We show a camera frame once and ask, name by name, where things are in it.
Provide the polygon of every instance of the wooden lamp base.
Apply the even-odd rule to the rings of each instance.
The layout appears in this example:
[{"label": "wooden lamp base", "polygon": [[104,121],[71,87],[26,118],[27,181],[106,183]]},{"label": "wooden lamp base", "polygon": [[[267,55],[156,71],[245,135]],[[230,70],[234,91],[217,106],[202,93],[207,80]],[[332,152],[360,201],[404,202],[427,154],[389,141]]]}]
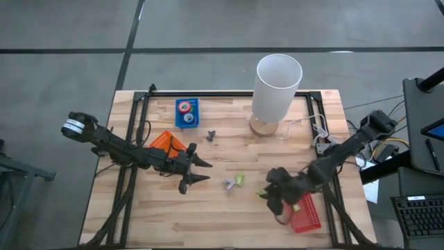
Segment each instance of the wooden lamp base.
[{"label": "wooden lamp base", "polygon": [[251,131],[260,137],[272,136],[275,134],[279,123],[268,123],[261,122],[256,116],[253,114],[250,118],[250,129]]}]

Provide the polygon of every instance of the computer monitor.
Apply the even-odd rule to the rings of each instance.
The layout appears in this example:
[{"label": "computer monitor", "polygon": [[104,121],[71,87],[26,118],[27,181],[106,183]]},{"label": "computer monitor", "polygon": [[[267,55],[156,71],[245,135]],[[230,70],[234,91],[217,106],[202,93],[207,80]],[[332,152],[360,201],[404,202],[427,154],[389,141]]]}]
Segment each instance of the computer monitor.
[{"label": "computer monitor", "polygon": [[444,118],[421,129],[423,135],[444,141]]}]

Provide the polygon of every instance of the blue box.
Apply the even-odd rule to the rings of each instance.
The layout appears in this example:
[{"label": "blue box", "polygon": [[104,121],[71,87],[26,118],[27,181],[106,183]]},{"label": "blue box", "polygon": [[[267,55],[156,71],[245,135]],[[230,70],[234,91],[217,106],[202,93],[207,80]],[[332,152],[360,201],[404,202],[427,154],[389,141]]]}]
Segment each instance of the blue box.
[{"label": "blue box", "polygon": [[[191,110],[189,112],[181,113],[179,111],[179,103],[181,101],[188,101],[191,104]],[[191,113],[194,120],[191,123],[187,123],[184,120],[184,116]],[[199,99],[197,98],[186,98],[176,100],[176,127],[178,128],[197,128],[199,126]]]}]

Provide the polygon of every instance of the white cable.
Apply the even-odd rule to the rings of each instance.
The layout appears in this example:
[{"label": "white cable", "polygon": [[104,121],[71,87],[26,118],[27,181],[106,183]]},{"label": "white cable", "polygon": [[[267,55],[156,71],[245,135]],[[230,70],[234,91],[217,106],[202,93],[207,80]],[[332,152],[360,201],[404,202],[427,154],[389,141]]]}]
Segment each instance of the white cable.
[{"label": "white cable", "polygon": [[293,121],[289,122],[289,133],[287,134],[287,136],[285,136],[285,137],[278,137],[278,138],[281,139],[281,140],[288,139],[288,138],[290,137],[290,134],[291,134],[291,125],[292,125],[293,123],[295,123],[295,122],[300,122],[300,121],[303,121],[303,120],[306,120],[306,119],[310,119],[310,118],[313,118],[313,117],[316,117],[316,116],[320,116],[320,117],[323,119],[324,124],[327,124],[327,122],[325,121],[325,117],[324,117],[323,115],[321,115],[321,114],[315,114],[315,115],[312,115],[312,116],[309,116],[309,117],[304,117],[304,118],[302,118],[302,119],[296,119],[296,120],[293,120]]}]

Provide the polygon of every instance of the black metal frame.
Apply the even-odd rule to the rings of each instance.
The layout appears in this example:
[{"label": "black metal frame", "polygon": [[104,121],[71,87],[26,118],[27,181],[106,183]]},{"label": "black metal frame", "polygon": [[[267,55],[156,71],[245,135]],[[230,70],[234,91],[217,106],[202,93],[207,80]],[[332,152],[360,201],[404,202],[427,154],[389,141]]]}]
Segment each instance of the black metal frame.
[{"label": "black metal frame", "polygon": [[[126,133],[126,141],[131,142],[132,140],[132,134],[134,130],[135,125],[135,117],[137,112],[138,103],[143,100],[143,106],[142,106],[142,113],[140,116],[140,121],[143,122],[146,119],[146,113],[148,110],[148,100],[150,97],[252,97],[253,91],[156,91],[156,87],[154,85],[150,86],[150,89],[148,92],[135,92],[133,97],[133,105],[131,107],[130,111],[130,119],[128,122],[128,130]],[[314,115],[314,107],[313,107],[313,101],[316,101],[318,105],[318,112],[321,115],[325,116],[325,111],[323,107],[323,101],[322,96],[320,92],[297,92],[294,95],[295,97],[304,97],[307,101],[307,107],[308,107],[308,113],[309,115]],[[313,124],[316,123],[316,119],[313,117],[310,119],[310,125],[311,125],[311,132],[313,134],[313,138],[315,138],[318,135],[318,132],[313,129]],[[140,137],[143,137],[143,123],[141,123],[141,129],[139,130]],[[328,131],[327,124],[324,123],[323,120],[321,120],[321,126]],[[117,179],[116,184],[116,192],[114,196],[114,205],[113,209],[115,208],[116,203],[119,202],[122,192],[123,192],[123,182],[125,179],[127,168],[121,167],[119,171],[119,176]],[[122,222],[122,230],[120,235],[119,242],[114,242],[114,233],[115,233],[115,227],[116,222],[112,224],[110,227],[110,230],[108,232],[108,236],[105,242],[105,245],[101,245],[101,247],[121,247],[124,248],[126,246],[126,240],[127,240],[127,234],[128,234],[128,227],[129,227],[129,221],[130,221],[130,214],[131,214],[131,206],[133,202],[133,194],[135,191],[135,181],[137,178],[137,167],[131,167],[130,168],[130,180],[128,182],[128,186],[126,190],[131,190],[131,195],[128,200],[128,202],[125,205],[125,211],[123,214],[123,222]],[[333,186],[334,186],[334,195],[338,199],[339,203],[344,206],[343,197],[341,193],[341,185],[339,183],[338,176],[336,175],[333,178]],[[327,222],[330,230],[330,239],[332,241],[332,245],[339,244],[338,234],[336,232],[336,225],[334,221],[334,215],[332,211],[332,205],[328,201],[327,197],[324,195],[324,202],[325,202],[325,211],[327,213]],[[350,231],[347,229],[347,226],[343,223],[341,220],[341,226],[342,231],[344,235],[344,241],[346,244],[352,244],[351,237],[350,237]]]},{"label": "black metal frame", "polygon": [[0,250],[3,250],[9,249],[10,247],[10,241],[12,240],[13,233],[17,228],[20,216],[24,211],[26,199],[28,198],[29,191],[31,191],[31,185],[33,184],[34,178],[40,176],[44,178],[45,181],[53,181],[56,173],[48,172],[26,163],[18,162],[3,154],[0,154],[0,172],[7,174],[18,173],[24,177],[24,182],[20,188],[18,198],[12,205],[12,211],[5,223],[5,227],[2,231],[0,231]]}]

